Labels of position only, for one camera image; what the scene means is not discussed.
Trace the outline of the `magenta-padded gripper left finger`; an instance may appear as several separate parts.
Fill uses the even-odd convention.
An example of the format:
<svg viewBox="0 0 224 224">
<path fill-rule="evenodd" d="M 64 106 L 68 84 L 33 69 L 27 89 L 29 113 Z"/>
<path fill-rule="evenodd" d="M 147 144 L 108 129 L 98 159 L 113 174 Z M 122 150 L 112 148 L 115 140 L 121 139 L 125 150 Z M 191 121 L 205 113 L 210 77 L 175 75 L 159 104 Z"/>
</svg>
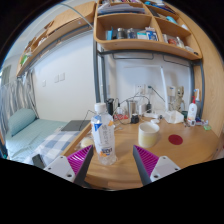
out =
<svg viewBox="0 0 224 224">
<path fill-rule="evenodd" d="M 57 157 L 44 170 L 82 186 L 92 157 L 93 146 L 89 145 L 69 156 Z"/>
</svg>

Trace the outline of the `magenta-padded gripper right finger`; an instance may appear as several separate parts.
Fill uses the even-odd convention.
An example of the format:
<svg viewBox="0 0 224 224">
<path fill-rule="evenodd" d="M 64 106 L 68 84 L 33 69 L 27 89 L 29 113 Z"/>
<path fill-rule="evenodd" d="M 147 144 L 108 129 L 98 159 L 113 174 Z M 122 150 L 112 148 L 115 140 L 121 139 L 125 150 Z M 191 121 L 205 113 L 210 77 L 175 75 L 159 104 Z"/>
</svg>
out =
<svg viewBox="0 0 224 224">
<path fill-rule="evenodd" d="M 158 157 L 144 148 L 134 145 L 133 156 L 143 185 L 148 185 L 180 170 L 167 156 Z"/>
</svg>

